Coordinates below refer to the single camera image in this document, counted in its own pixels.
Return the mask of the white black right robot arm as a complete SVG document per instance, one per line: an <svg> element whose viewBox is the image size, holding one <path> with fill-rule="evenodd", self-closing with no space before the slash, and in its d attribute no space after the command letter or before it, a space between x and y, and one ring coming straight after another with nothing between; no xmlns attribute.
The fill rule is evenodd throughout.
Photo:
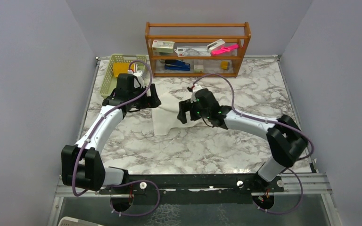
<svg viewBox="0 0 362 226"><path fill-rule="evenodd" d="M243 131L268 141L271 156L259 168L253 179L254 188L260 192L271 187L272 181L286 168L292 167L308 146L308 140L300 133L294 120L283 115L271 118L237 113L231 106L220 105L208 89L194 91L190 99L179 102L178 120L209 121L213 127Z"/></svg>

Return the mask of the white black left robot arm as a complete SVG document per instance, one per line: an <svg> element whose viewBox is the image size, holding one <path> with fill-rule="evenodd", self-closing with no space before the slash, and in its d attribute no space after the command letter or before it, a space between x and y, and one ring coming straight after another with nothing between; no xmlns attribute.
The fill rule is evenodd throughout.
<svg viewBox="0 0 362 226"><path fill-rule="evenodd" d="M103 100L102 108L89 130L74 145L64 146L61 151L64 185L91 191L111 186L120 194L129 189L128 171L105 167L101 152L127 113L161 105L155 85L144 83L144 74L144 71L119 74L116 87Z"/></svg>

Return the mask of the cream white towel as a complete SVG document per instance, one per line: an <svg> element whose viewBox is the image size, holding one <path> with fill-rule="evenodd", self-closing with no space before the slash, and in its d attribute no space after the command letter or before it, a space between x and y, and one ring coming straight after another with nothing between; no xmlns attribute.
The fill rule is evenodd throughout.
<svg viewBox="0 0 362 226"><path fill-rule="evenodd" d="M194 126L202 126L203 121L191 121L190 115L187 113L187 123L182 124L177 119L179 113L179 102L190 98L187 92L182 93L181 99L172 95L170 92L163 93L159 96L161 105L158 108L152 109L153 131L155 136L166 136L171 129L174 128L189 128Z"/></svg>

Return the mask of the yellow brown bear towel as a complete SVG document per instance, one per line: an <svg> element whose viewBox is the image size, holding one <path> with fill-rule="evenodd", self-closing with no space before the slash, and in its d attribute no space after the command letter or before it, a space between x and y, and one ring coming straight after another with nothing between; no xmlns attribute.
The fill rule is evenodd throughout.
<svg viewBox="0 0 362 226"><path fill-rule="evenodd" d="M119 76L119 74L122 74L122 73L133 74L135 72L134 64L132 64L130 68L129 68L129 66L130 66L129 63L113 63L112 66L113 66L113 77L114 78L117 78Z"/></svg>

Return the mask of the green plastic basket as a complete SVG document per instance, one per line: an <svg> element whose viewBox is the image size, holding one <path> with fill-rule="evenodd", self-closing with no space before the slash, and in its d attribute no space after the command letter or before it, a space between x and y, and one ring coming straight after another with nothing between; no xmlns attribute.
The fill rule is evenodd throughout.
<svg viewBox="0 0 362 226"><path fill-rule="evenodd" d="M103 78L99 93L105 99L107 96L111 95L113 90L117 85L117 78L113 77L113 63L131 63L132 61L140 60L147 62L146 55L124 55L124 54L113 54L110 57L107 71Z"/></svg>

